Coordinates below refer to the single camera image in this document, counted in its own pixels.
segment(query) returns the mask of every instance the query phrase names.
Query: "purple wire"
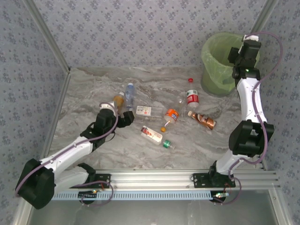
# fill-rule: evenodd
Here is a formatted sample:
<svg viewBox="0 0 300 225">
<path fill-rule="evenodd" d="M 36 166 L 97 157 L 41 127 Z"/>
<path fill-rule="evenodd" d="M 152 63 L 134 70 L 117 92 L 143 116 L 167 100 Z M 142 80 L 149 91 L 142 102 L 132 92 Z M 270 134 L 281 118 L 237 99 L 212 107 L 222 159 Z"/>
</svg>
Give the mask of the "purple wire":
<svg viewBox="0 0 300 225">
<path fill-rule="evenodd" d="M 86 143 L 86 142 L 90 142 L 90 141 L 95 141 L 95 140 L 98 140 L 98 139 L 101 139 L 103 137 L 106 137 L 108 136 L 117 126 L 118 124 L 118 120 L 119 120 L 119 117 L 118 117 L 118 112 L 117 110 L 113 107 L 112 104 L 108 103 L 108 102 L 103 102 L 103 103 L 100 103 L 100 105 L 103 105 L 103 104 L 107 104 L 109 105 L 111 108 L 113 108 L 115 114 L 116 114 L 116 121 L 113 125 L 113 127 L 108 131 L 106 132 L 105 134 L 99 136 L 99 137 L 94 137 L 94 138 L 91 138 L 91 139 L 87 139 L 87 140 L 83 140 L 83 141 L 80 141 L 70 147 L 68 147 L 67 149 L 65 149 L 64 151 L 62 151 L 60 154 L 56 155 L 55 157 L 53 157 L 52 159 L 50 159 L 49 161 L 39 165 L 37 168 L 33 169 L 32 171 L 30 171 L 30 173 L 28 173 L 24 178 L 23 180 L 20 182 L 20 184 L 18 185 L 18 187 L 15 189 L 15 196 L 16 197 L 19 197 L 18 195 L 18 192 L 20 191 L 20 188 L 22 187 L 22 185 L 26 182 L 26 180 L 32 175 L 34 174 L 36 171 L 38 171 L 39 169 L 41 169 L 42 167 L 44 167 L 45 165 L 49 164 L 51 161 L 54 161 L 56 160 L 58 157 L 60 157 L 61 155 L 65 154 L 67 151 L 70 151 L 71 149 L 73 148 L 76 148 L 78 145 L 80 144 L 83 144 L 83 143 Z"/>
<path fill-rule="evenodd" d="M 263 152 L 262 152 L 260 158 L 259 158 L 257 161 L 255 161 L 255 162 L 251 162 L 251 161 L 249 161 L 249 160 L 247 160 L 247 159 L 245 159 L 245 158 L 239 158 L 238 161 L 236 161 L 234 164 L 232 164 L 232 166 L 229 168 L 229 171 L 228 171 L 228 177 L 229 177 L 230 179 L 237 180 L 238 183 L 239 183 L 240 189 L 239 189 L 238 195 L 237 195 L 233 200 L 231 200 L 230 202 L 223 203 L 221 200 L 219 200 L 219 199 L 217 199 L 217 198 L 214 198 L 215 200 L 218 200 L 219 202 L 221 202 L 222 205 L 228 205 L 228 204 L 231 204 L 231 203 L 235 202 L 235 201 L 240 197 L 240 193 L 241 193 L 241 191 L 242 191 L 242 185 L 241 185 L 241 183 L 240 183 L 240 180 L 239 180 L 238 178 L 236 178 L 236 177 L 232 178 L 232 177 L 230 176 L 230 175 L 231 175 L 231 170 L 239 163 L 240 160 L 243 160 L 243 161 L 245 161 L 245 162 L 247 162 L 247 163 L 249 163 L 249 164 L 252 164 L 252 165 L 256 165 L 256 164 L 260 163 L 260 162 L 263 160 L 263 158 L 265 157 L 265 155 L 266 155 L 266 153 L 267 153 L 267 148 L 268 148 L 268 135 L 267 135 L 266 127 L 264 126 L 263 121 L 262 121 L 262 119 L 261 119 L 261 117 L 260 117 L 260 115 L 259 115 L 259 113 L 258 113 L 258 110 L 257 110 L 257 106 L 256 106 L 256 102 L 255 102 L 255 89 L 256 89 L 256 88 L 257 88 L 264 80 L 266 80 L 267 78 L 269 78 L 270 75 L 273 74 L 273 73 L 275 72 L 275 70 L 278 68 L 278 66 L 279 66 L 279 64 L 280 64 L 280 62 L 281 62 L 281 59 L 282 59 L 282 55 L 283 55 L 283 46 L 282 46 L 282 42 L 281 42 L 280 38 L 279 38 L 277 35 L 275 35 L 275 34 L 273 34 L 273 33 L 271 33 L 271 32 L 268 32 L 268 31 L 259 31 L 259 32 L 255 32 L 255 33 L 252 33 L 252 34 L 248 34 L 248 35 L 246 36 L 246 38 L 249 37 L 249 36 L 251 36 L 251 35 L 258 35 L 258 34 L 268 34 L 268 35 L 271 35 L 272 37 L 274 37 L 274 38 L 278 41 L 279 46 L 280 46 L 280 55 L 279 55 L 279 58 L 278 58 L 278 61 L 277 61 L 276 65 L 275 65 L 274 68 L 271 70 L 271 72 L 269 72 L 264 78 L 262 78 L 259 82 L 257 82 L 257 84 L 254 86 L 253 91 L 252 91 L 252 104 L 253 104 L 253 107 L 254 107 L 254 112 L 255 112 L 255 114 L 256 114 L 256 116 L 257 116 L 257 118 L 258 118 L 258 121 L 260 122 L 260 124 L 261 124 L 261 126 L 262 126 L 262 132 L 263 132 L 263 138 L 264 138 Z"/>
<path fill-rule="evenodd" d="M 86 206 L 104 206 L 104 205 L 108 204 L 108 203 L 112 200 L 112 198 L 113 198 L 113 187 L 112 187 L 112 185 L 111 185 L 110 183 L 108 183 L 108 182 L 106 182 L 106 181 L 97 180 L 97 181 L 90 182 L 90 183 L 86 183 L 86 184 L 78 184 L 78 185 L 75 185 L 75 186 L 73 186 L 73 187 L 74 187 L 74 188 L 78 188 L 78 187 L 84 187 L 84 186 L 92 185 L 92 184 L 107 184 L 107 185 L 111 188 L 111 190 L 112 190 L 111 195 L 110 195 L 109 198 L 108 198 L 105 202 L 103 202 L 103 203 L 88 205 L 88 204 L 85 204 L 85 203 L 83 202 L 83 199 L 85 198 L 85 196 L 90 195 L 90 194 L 84 194 L 84 195 L 82 196 L 81 200 L 80 200 L 81 203 L 82 203 L 83 205 L 86 205 Z"/>
</svg>

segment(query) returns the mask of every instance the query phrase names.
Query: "purple cable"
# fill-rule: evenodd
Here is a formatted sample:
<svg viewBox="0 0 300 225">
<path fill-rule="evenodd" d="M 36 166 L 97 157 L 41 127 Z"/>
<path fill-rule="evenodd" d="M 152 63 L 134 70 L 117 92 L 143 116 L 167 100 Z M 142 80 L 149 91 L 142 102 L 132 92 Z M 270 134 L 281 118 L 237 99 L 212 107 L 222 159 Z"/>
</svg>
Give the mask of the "purple cable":
<svg viewBox="0 0 300 225">
<path fill-rule="evenodd" d="M 94 181 L 94 182 L 90 182 L 90 183 L 86 183 L 86 184 L 78 184 L 78 185 L 75 185 L 74 188 L 84 187 L 84 186 L 91 185 L 91 184 L 107 184 L 111 188 L 112 193 L 105 202 L 103 202 L 101 204 L 92 204 L 92 205 L 87 205 L 83 202 L 83 199 L 85 198 L 85 196 L 89 195 L 89 194 L 84 194 L 82 196 L 81 200 L 80 200 L 83 205 L 86 205 L 86 206 L 104 206 L 112 200 L 112 198 L 113 198 L 113 187 L 110 183 L 108 183 L 106 181 L 98 180 L 98 181 Z"/>
<path fill-rule="evenodd" d="M 251 35 L 258 35 L 258 34 L 268 34 L 268 35 L 271 35 L 272 37 L 274 37 L 274 38 L 277 40 L 277 42 L 279 43 L 279 46 L 280 46 L 280 55 L 279 55 L 279 58 L 278 58 L 278 61 L 277 61 L 276 65 L 275 65 L 274 68 L 271 70 L 271 72 L 269 72 L 263 79 L 261 79 L 259 82 L 257 82 L 257 84 L 254 86 L 253 91 L 252 91 L 252 104 L 253 104 L 253 107 L 254 107 L 254 112 L 255 112 L 255 114 L 256 114 L 256 116 L 257 116 L 257 118 L 258 118 L 258 121 L 260 122 L 260 124 L 261 124 L 261 126 L 262 126 L 262 132 L 263 132 L 263 138 L 264 138 L 263 152 L 262 152 L 260 158 L 259 158 L 257 161 L 255 161 L 255 162 L 251 162 L 251 161 L 249 161 L 249 160 L 247 160 L 247 159 L 245 159 L 245 158 L 240 158 L 238 161 L 236 161 L 234 164 L 232 164 L 232 166 L 229 168 L 229 171 L 228 171 L 228 177 L 229 177 L 230 179 L 237 180 L 238 183 L 239 183 L 240 189 L 239 189 L 238 195 L 237 195 L 233 200 L 231 200 L 230 202 L 223 203 L 221 200 L 219 200 L 219 199 L 217 199 L 217 198 L 214 198 L 215 200 L 218 200 L 219 202 L 221 202 L 222 205 L 228 205 L 228 204 L 231 204 L 231 203 L 235 202 L 235 201 L 240 197 L 240 193 L 241 193 L 241 191 L 242 191 L 242 185 L 241 185 L 241 183 L 240 183 L 240 180 L 239 180 L 238 178 L 236 178 L 236 177 L 232 178 L 232 177 L 230 176 L 231 170 L 239 163 L 240 160 L 243 160 L 243 161 L 245 161 L 245 162 L 247 162 L 247 163 L 249 163 L 249 164 L 252 164 L 252 165 L 256 165 L 256 164 L 260 163 L 260 162 L 263 160 L 263 158 L 265 157 L 265 155 L 266 155 L 266 153 L 267 153 L 267 148 L 268 148 L 268 135 L 267 135 L 266 127 L 264 126 L 263 121 L 262 121 L 262 119 L 261 119 L 261 117 L 260 117 L 260 115 L 259 115 L 259 112 L 258 112 L 258 110 L 257 110 L 257 106 L 256 106 L 256 102 L 255 102 L 255 89 L 256 89 L 256 88 L 257 88 L 257 87 L 258 87 L 265 79 L 269 78 L 269 76 L 270 76 L 271 74 L 273 74 L 273 73 L 275 72 L 275 70 L 278 68 L 278 66 L 279 66 L 279 64 L 280 64 L 280 62 L 281 62 L 281 59 L 282 59 L 282 55 L 283 55 L 283 46 L 282 46 L 282 42 L 281 42 L 280 38 L 279 38 L 277 35 L 275 35 L 275 34 L 273 34 L 273 33 L 271 33 L 271 32 L 267 32 L 267 31 L 259 31 L 259 32 L 255 32 L 255 33 L 252 33 L 252 34 L 248 34 L 248 35 L 246 36 L 246 38 L 249 37 L 249 36 L 251 36 Z"/>
<path fill-rule="evenodd" d="M 74 145 L 68 147 L 67 149 L 65 149 L 64 151 L 62 151 L 60 154 L 58 154 L 58 155 L 56 155 L 55 157 L 53 157 L 51 160 L 49 160 L 49 161 L 47 161 L 47 162 L 45 162 L 45 163 L 39 165 L 37 168 L 35 168 L 35 169 L 33 169 L 32 171 L 30 171 L 30 173 L 28 173 L 28 174 L 23 178 L 23 180 L 20 182 L 20 184 L 18 185 L 18 187 L 15 189 L 15 196 L 16 196 L 16 197 L 19 197 L 18 192 L 20 191 L 20 188 L 21 188 L 22 185 L 26 182 L 26 180 L 27 180 L 32 174 L 34 174 L 36 171 L 38 171 L 40 168 L 42 168 L 42 167 L 44 167 L 45 165 L 49 164 L 51 161 L 56 160 L 58 157 L 60 157 L 61 155 L 65 154 L 67 151 L 70 151 L 71 149 L 76 148 L 76 147 L 77 147 L 78 145 L 80 145 L 80 144 L 83 144 L 83 143 L 86 143 L 86 142 L 90 142 L 90 141 L 95 141 L 95 140 L 98 140 L 98 139 L 101 139 L 101 138 L 103 138 L 103 137 L 108 136 L 108 135 L 116 128 L 116 126 L 117 126 L 117 124 L 118 124 L 118 120 L 119 120 L 117 110 L 113 107 L 112 104 L 110 104 L 110 103 L 108 103 L 108 102 L 100 103 L 100 105 L 103 105 L 103 104 L 107 104 L 107 105 L 109 105 L 111 108 L 113 108 L 113 110 L 114 110 L 114 112 L 115 112 L 115 114 L 116 114 L 116 121 L 115 121 L 113 127 L 112 127 L 107 133 L 105 133 L 105 134 L 103 134 L 103 135 L 101 135 L 101 136 L 99 136 L 99 137 L 94 137 L 94 138 L 91 138 L 91 139 L 83 140 L 83 141 L 80 141 L 80 142 L 78 142 L 78 143 L 76 143 L 76 144 L 74 144 Z"/>
</svg>

